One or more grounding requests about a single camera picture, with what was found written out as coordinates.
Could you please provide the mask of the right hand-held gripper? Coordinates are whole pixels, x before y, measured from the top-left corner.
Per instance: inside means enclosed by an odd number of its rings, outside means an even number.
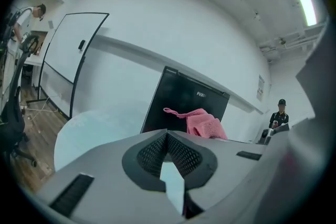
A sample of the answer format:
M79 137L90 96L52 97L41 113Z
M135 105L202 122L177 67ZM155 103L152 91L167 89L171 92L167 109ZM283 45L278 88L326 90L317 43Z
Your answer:
M226 142L268 145L275 134L290 130L288 146L296 168L292 182L303 191L310 191L320 181L331 157L331 23L323 29L297 79L313 108L313 117L291 130L288 123L264 129L256 142Z

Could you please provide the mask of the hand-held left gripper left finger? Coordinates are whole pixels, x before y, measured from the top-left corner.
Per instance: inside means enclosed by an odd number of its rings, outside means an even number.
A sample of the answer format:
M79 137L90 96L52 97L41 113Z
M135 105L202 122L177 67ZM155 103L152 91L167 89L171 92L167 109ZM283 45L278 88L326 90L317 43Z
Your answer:
M34 199L55 224L179 224L165 183L139 165L142 147L166 134L147 132L97 146L56 172Z

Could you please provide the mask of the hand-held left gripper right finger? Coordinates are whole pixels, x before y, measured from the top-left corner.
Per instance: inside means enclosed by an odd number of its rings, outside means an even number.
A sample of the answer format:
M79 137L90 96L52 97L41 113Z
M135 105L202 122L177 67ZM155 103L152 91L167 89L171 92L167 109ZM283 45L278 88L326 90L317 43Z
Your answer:
M280 137L269 144L245 144L167 133L168 146L177 143L202 157L184 178L180 201L185 212L168 222L279 222L272 181L280 162Z

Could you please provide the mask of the pink cloth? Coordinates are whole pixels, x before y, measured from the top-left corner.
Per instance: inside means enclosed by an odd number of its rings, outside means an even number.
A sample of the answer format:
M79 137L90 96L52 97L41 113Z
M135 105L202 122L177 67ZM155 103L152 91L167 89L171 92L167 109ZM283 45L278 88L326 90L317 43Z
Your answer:
M188 113L178 113L169 108L164 108L164 112L173 114L179 119L186 120L186 132L190 135L203 138L219 138L227 140L226 133L218 118L207 113L204 109L196 109Z

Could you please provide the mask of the light blue flowered tablecloth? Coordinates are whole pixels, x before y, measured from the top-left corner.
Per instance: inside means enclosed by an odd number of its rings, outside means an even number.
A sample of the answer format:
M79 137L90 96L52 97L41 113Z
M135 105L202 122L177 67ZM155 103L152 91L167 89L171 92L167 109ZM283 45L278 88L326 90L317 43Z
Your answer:
M59 131L54 148L54 167L59 171L90 149L138 135L145 113L125 109L91 110L69 120ZM166 184L166 195L178 213L183 212L184 179L167 155L160 180Z

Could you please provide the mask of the black mini fridge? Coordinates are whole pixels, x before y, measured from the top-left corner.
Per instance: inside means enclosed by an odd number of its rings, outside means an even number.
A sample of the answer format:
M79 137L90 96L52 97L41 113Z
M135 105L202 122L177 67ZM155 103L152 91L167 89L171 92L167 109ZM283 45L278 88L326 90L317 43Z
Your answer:
M186 120L164 112L164 108L169 108L178 113L204 109L221 122L228 101L229 94L209 87L178 70L165 67L141 132L168 129L186 133Z

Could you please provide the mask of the white ceiling pipes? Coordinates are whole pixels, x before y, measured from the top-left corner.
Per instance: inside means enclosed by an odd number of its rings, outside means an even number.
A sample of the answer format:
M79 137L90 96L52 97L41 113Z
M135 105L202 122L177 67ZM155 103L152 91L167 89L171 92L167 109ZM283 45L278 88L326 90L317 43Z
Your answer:
M326 24L322 22L304 27L302 31L262 42L258 47L269 63L304 57L313 49Z

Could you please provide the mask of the black office chair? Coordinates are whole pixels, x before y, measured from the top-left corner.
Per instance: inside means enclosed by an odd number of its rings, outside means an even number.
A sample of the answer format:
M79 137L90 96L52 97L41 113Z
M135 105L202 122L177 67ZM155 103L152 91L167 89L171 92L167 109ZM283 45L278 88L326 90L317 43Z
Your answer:
M37 165L32 156L19 149L19 143L21 141L28 142L29 138L24 132L25 121L19 103L20 86L18 83L26 59L37 49L38 39L37 35L30 35L23 42L23 53L17 61L10 84L9 97L0 115L0 119L4 120L4 122L0 123L0 153L4 155L8 164L11 160L10 156L14 155L15 157L20 156L30 160L33 167Z

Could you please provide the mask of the white desk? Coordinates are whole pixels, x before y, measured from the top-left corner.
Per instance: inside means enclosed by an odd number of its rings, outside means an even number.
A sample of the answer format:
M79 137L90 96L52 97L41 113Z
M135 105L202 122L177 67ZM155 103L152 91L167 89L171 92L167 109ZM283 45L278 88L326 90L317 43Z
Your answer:
M24 64L41 67L43 63L43 56L30 55L26 58Z

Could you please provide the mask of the whiteboard on black stand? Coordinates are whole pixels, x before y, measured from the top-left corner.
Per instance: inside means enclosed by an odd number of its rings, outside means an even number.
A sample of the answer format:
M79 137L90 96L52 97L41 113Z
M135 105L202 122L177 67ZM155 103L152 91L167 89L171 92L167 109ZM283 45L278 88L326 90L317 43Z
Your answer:
M108 13L87 12L70 13L63 17L44 54L37 99L28 101L28 105L50 102L66 120L72 118L76 87L86 52L108 16ZM82 40L86 42L79 50Z

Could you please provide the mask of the ceiling strip light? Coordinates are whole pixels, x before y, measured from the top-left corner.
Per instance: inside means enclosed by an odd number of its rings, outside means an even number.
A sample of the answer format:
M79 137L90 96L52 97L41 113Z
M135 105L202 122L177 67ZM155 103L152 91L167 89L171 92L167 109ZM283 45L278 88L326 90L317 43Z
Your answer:
M307 26L313 26L317 24L316 13L312 0L300 0L303 8Z

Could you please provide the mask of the white wall notice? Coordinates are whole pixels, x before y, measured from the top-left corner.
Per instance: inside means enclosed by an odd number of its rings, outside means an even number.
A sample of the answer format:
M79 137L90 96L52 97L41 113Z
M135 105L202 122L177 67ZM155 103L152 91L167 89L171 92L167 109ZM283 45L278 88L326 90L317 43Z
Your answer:
M256 97L260 102L263 100L264 86L265 86L265 81L262 76L259 76Z

